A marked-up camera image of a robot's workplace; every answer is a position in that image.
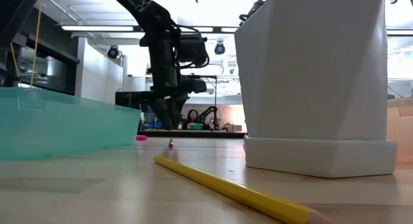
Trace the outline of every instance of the table surface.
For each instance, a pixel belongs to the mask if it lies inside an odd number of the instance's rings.
[[[245,167],[242,140],[150,138],[68,158],[0,162],[0,223],[279,223],[153,162],[167,156],[334,223],[411,223],[413,165],[396,173],[320,179]]]

